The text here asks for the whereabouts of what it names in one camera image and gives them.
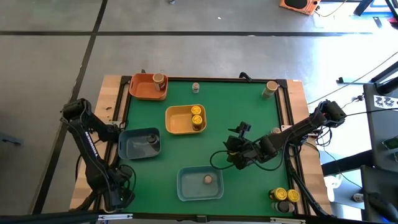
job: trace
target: wooden board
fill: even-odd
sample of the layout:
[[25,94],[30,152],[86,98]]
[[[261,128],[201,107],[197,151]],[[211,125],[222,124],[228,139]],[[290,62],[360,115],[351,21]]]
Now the wooden board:
[[[99,119],[104,121],[105,123],[110,121],[113,116],[116,98],[118,97],[120,80],[121,76],[119,75],[106,75],[104,77],[95,108],[95,115],[97,115],[97,117],[99,117]],[[307,102],[305,100],[303,85],[301,81],[297,80],[288,80],[287,84],[294,123],[298,123],[299,121],[308,117],[308,108]],[[119,110],[119,116],[117,119],[118,121],[122,120],[124,106],[126,105],[127,94],[128,91],[127,88],[125,88],[123,91],[121,108]],[[284,121],[287,121],[287,113],[285,110],[284,100],[280,100],[280,102],[282,103],[282,108],[284,108],[282,109],[282,116],[284,117]],[[104,157],[106,143],[99,142],[96,147],[100,156]],[[312,149],[310,146],[303,145],[300,156],[305,183],[309,191],[311,192],[315,200],[322,206],[322,208],[326,212],[331,214],[331,207],[326,194],[326,187],[323,180],[323,173],[318,157],[318,152]],[[75,190],[73,192],[70,208],[76,208],[77,206],[79,206],[91,192],[90,186],[88,186],[86,182],[85,168],[86,167],[84,161],[82,161],[80,164],[78,178],[76,181]],[[303,213],[302,205],[298,206],[298,212]]]

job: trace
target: green mat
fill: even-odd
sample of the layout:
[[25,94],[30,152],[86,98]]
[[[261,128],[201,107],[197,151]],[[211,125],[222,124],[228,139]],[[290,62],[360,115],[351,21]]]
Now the green mat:
[[[267,172],[251,165],[243,170],[235,167],[223,170],[224,195],[219,200],[182,202],[177,197],[177,173],[183,167],[210,165],[211,154],[225,150],[223,141],[228,128],[241,121],[252,125],[245,137],[255,140],[279,126],[276,98],[263,100],[262,83],[200,82],[199,94],[192,93],[192,82],[169,83],[164,101],[141,101],[134,97],[128,113],[127,129],[156,127],[160,131],[161,152],[143,160],[122,160],[137,173],[136,198],[124,209],[132,213],[169,213],[203,215],[286,215],[271,208],[268,191],[276,187],[289,188],[283,164]],[[165,111],[169,106],[201,104],[206,109],[207,127],[200,134],[173,135],[165,128]],[[262,164],[266,168],[278,165],[280,155]],[[226,154],[218,154],[216,166],[229,165]]]

